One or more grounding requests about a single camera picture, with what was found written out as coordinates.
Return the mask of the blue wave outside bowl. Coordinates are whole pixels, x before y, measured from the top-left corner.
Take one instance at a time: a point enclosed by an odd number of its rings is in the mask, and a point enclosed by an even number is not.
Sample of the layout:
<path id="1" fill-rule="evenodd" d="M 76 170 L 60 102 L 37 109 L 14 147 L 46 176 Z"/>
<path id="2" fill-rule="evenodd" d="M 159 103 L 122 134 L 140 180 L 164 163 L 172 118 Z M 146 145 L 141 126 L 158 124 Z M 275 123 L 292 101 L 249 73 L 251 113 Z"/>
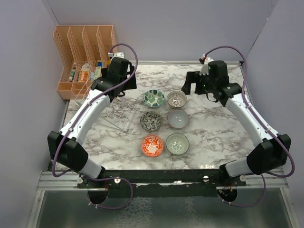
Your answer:
<path id="1" fill-rule="evenodd" d="M 167 120 L 172 128 L 182 129 L 188 125 L 189 116 L 183 110 L 173 109 L 168 113 Z"/>

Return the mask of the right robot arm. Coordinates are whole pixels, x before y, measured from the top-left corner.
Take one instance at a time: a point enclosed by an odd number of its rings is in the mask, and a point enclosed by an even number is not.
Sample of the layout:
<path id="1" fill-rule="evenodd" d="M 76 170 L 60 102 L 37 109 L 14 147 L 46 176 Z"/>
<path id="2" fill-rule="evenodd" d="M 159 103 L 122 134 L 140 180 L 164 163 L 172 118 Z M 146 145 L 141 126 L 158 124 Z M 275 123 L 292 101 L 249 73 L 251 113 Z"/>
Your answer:
<path id="1" fill-rule="evenodd" d="M 189 95 L 192 84 L 197 95 L 213 94 L 215 102 L 220 102 L 238 119 L 254 145 L 248 156 L 220 166 L 218 180 L 222 185 L 230 185 L 236 176 L 260 175 L 285 165 L 290 137 L 273 129 L 242 94 L 241 86 L 230 83 L 224 61 L 205 61 L 200 71 L 187 72 L 182 92 Z"/>

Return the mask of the orange white floral bowl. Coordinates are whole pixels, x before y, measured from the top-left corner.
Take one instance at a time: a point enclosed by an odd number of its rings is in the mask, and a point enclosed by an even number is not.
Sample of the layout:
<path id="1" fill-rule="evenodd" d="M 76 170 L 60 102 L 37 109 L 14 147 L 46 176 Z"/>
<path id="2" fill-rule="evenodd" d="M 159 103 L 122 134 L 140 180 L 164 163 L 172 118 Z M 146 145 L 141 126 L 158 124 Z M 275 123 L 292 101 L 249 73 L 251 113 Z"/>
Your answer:
<path id="1" fill-rule="evenodd" d="M 149 157 L 159 156 L 164 149 L 163 140 L 157 135 L 147 135 L 141 142 L 141 150 L 143 154 Z"/>

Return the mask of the red floral outside bowl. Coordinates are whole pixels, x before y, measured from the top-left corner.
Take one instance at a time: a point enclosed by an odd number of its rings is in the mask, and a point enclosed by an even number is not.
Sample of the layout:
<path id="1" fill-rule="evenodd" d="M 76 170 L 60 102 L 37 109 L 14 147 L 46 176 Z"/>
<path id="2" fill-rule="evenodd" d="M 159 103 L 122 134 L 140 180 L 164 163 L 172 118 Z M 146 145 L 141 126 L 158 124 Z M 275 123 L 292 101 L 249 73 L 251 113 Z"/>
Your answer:
<path id="1" fill-rule="evenodd" d="M 145 112 L 140 118 L 140 125 L 143 129 L 152 132 L 162 126 L 163 119 L 157 112 Z"/>

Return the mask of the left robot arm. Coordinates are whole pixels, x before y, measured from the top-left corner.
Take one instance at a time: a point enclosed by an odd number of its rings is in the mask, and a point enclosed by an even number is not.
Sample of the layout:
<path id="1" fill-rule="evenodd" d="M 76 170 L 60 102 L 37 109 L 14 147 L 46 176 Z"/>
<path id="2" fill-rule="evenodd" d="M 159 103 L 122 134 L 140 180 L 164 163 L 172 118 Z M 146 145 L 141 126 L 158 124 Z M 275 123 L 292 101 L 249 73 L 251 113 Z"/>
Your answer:
<path id="1" fill-rule="evenodd" d="M 136 69 L 137 65 L 129 60 L 113 57 L 109 68 L 103 69 L 101 77 L 92 82 L 85 101 L 70 122 L 59 132 L 49 133 L 47 142 L 53 161 L 52 171 L 56 169 L 56 163 L 60 163 L 88 176 L 88 181 L 96 188 L 104 184 L 104 167 L 89 158 L 82 144 L 101 112 L 126 90 L 137 88 Z"/>

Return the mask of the purple pattern white bowl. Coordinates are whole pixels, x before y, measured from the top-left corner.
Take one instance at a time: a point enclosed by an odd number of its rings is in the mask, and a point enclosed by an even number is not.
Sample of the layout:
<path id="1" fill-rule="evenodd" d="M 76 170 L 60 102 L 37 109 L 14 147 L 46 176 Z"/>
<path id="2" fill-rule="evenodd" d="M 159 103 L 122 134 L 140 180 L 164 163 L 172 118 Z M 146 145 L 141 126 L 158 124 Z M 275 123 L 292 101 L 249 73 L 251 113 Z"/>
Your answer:
<path id="1" fill-rule="evenodd" d="M 187 96 L 183 91 L 172 91 L 167 95 L 167 103 L 173 108 L 181 108 L 187 101 Z"/>

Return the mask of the green mandala pattern bowl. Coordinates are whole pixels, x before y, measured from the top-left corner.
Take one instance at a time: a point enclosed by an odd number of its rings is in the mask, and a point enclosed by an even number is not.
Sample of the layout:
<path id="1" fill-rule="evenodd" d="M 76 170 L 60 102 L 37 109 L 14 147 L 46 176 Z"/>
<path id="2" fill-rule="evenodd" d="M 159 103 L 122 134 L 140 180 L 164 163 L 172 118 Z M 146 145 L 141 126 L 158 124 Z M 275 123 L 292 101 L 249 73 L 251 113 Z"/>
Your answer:
<path id="1" fill-rule="evenodd" d="M 169 135 L 165 144 L 167 150 L 173 155 L 185 154 L 190 147 L 188 138 L 181 133 L 173 133 Z"/>

